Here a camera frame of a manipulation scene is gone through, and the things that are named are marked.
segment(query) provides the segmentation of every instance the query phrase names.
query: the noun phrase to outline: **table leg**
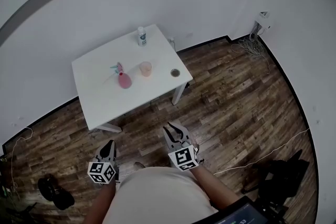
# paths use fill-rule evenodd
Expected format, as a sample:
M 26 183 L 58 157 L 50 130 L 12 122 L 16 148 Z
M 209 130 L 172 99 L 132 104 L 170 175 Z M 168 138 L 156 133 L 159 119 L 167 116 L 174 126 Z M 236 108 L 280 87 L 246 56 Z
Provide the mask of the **table leg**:
M 187 85 L 187 83 L 184 83 L 184 84 L 182 84 L 181 86 L 178 86 L 175 89 L 173 100 L 172 100 L 173 105 L 176 105 L 177 102 L 179 101 L 179 99 L 180 99 L 180 97 L 182 95 L 182 92 L 183 92 L 183 90 L 184 90 L 184 88 L 185 88 L 186 85 Z
M 121 132 L 121 128 L 115 125 L 112 125 L 110 123 L 105 123 L 103 125 L 100 125 L 97 127 L 97 129 L 101 129 L 101 130 L 105 130 L 105 131 L 110 131 L 113 133 L 120 133 Z

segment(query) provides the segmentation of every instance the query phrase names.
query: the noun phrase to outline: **forearm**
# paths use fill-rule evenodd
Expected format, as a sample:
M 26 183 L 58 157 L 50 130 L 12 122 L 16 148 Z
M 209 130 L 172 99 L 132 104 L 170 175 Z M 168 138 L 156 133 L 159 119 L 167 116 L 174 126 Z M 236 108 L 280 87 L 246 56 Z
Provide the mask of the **forearm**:
M 104 185 L 97 198 L 85 217 L 83 224 L 102 224 L 107 211 L 110 208 L 111 202 L 116 194 L 116 181 L 115 178 L 109 184 Z
M 224 209 L 239 197 L 202 165 L 190 169 L 217 209 Z

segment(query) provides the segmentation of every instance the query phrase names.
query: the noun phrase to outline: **white shirt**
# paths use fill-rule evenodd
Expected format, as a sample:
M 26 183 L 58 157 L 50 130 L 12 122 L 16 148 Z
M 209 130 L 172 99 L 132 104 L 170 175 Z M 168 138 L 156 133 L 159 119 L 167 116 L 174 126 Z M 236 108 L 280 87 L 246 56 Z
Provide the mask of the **white shirt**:
M 191 172 L 148 167 L 121 183 L 103 224 L 187 224 L 213 213 Z

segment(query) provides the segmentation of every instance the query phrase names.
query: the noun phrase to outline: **black and white marker cube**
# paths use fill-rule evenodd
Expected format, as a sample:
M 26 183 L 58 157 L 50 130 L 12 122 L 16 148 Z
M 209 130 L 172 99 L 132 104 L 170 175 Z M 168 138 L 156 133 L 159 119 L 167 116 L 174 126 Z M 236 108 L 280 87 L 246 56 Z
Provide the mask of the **black and white marker cube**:
M 168 156 L 181 171 L 198 166 L 197 150 L 193 145 L 184 147 L 178 151 L 170 152 L 168 153 Z
M 115 170 L 111 163 L 90 162 L 88 175 L 95 183 L 108 184 L 115 176 Z

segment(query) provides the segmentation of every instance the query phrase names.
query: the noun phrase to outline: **table top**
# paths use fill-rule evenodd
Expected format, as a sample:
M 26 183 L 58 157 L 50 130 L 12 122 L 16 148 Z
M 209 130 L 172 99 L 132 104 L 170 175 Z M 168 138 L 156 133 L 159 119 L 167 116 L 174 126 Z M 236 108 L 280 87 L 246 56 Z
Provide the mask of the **table top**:
M 137 32 L 110 41 L 72 62 L 80 104 L 90 130 L 190 81 L 193 77 L 156 25 L 145 27 L 147 45 L 140 47 Z M 152 64 L 149 77 L 139 64 Z M 132 86 L 119 86 L 110 67 L 120 62 Z M 178 69 L 178 77 L 171 70 Z

